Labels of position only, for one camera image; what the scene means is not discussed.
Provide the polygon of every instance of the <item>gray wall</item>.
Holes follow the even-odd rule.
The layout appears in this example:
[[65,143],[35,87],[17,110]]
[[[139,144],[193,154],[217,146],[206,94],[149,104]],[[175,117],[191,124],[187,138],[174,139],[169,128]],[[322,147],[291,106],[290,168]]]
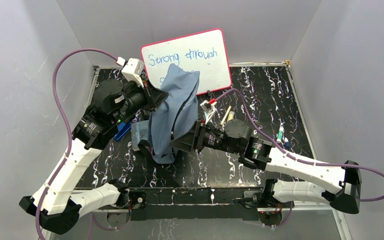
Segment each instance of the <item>gray wall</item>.
[[[57,0],[83,47],[142,58],[141,47],[221,28],[230,63],[292,58],[321,0]],[[87,54],[93,65],[115,66]]]
[[[384,172],[384,1],[324,0],[291,67],[318,158]],[[384,180],[364,171],[361,191],[382,195]],[[384,200],[346,220],[354,240],[384,239]]]
[[[0,239],[37,239],[34,217],[18,202],[39,189],[67,146],[51,77],[59,59],[80,47],[56,1],[0,0]],[[58,74],[72,126],[92,72],[83,53]]]

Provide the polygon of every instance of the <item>white connector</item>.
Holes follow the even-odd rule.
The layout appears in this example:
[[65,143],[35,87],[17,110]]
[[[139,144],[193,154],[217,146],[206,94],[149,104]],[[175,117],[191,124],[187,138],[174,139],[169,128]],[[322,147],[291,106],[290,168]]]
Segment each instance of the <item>white connector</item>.
[[124,66],[125,63],[126,63],[126,60],[124,58],[122,58],[121,56],[118,57],[117,61],[115,61],[115,63],[119,66]]
[[211,119],[214,117],[214,114],[216,114],[216,103],[216,100],[213,98],[210,101],[204,100],[203,102],[201,102],[201,104],[199,104],[206,113],[205,124],[211,121]]
[[135,81],[138,86],[144,87],[144,83],[141,79],[141,73],[144,69],[144,62],[137,58],[130,58],[127,64],[121,70],[123,76],[127,81]]

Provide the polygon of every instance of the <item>black marble surface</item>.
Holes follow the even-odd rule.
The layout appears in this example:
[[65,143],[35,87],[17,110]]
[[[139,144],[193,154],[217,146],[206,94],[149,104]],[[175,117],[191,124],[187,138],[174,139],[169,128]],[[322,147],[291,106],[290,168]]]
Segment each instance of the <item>black marble surface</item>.
[[[312,158],[312,151],[304,125],[295,101],[285,66],[231,67],[232,88],[242,92],[247,108],[256,124],[269,136],[276,137],[281,123],[284,135],[292,144],[291,151]],[[100,81],[116,78],[125,81],[120,69],[101,69]],[[213,92],[216,98],[225,90]],[[200,101],[208,96],[198,96]],[[235,118],[246,118],[244,106],[236,93],[226,96],[217,103],[216,123],[223,118],[227,108],[235,112]],[[131,148],[131,134],[126,134],[119,142],[111,140],[106,149],[86,170],[77,184],[78,189],[96,188],[111,179],[118,179],[129,187],[172,187],[161,175],[162,171],[182,187],[259,187],[265,179],[281,178],[285,181],[297,181],[285,174],[264,172],[244,167],[238,162],[238,156],[218,150],[205,148],[201,153],[184,153],[173,164],[155,165],[146,162],[140,152]]]

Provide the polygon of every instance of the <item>blue object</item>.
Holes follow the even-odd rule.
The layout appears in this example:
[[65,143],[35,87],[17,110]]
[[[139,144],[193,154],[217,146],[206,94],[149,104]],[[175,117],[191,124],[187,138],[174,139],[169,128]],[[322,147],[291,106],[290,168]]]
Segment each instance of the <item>blue object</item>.
[[148,140],[149,120],[131,123],[131,149],[140,151],[139,143],[141,140]]
[[118,133],[114,136],[114,140],[116,140],[117,142],[120,141],[123,138],[123,136],[126,135],[126,133],[128,133],[132,128],[132,122],[120,123],[120,125],[117,126]]
[[168,92],[165,101],[149,118],[148,143],[158,164],[172,164],[179,149],[171,140],[187,133],[198,118],[197,91],[200,72],[186,72],[175,64],[168,67],[160,90]]
[[285,137],[284,139],[284,144],[283,144],[284,148],[286,150],[289,150],[291,148],[291,143],[288,141],[288,139]]

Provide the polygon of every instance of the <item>blue fabric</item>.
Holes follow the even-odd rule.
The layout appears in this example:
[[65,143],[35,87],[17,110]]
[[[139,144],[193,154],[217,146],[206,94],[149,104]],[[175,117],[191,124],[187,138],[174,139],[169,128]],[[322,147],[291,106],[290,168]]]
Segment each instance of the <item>blue fabric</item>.
[[198,118],[197,92],[200,84],[200,72],[187,72],[171,64],[161,90],[168,92],[167,99],[151,113],[149,118],[148,142],[153,149],[152,158],[159,164],[171,164],[175,161],[174,154],[179,151],[169,146],[172,126],[174,138],[185,134]]

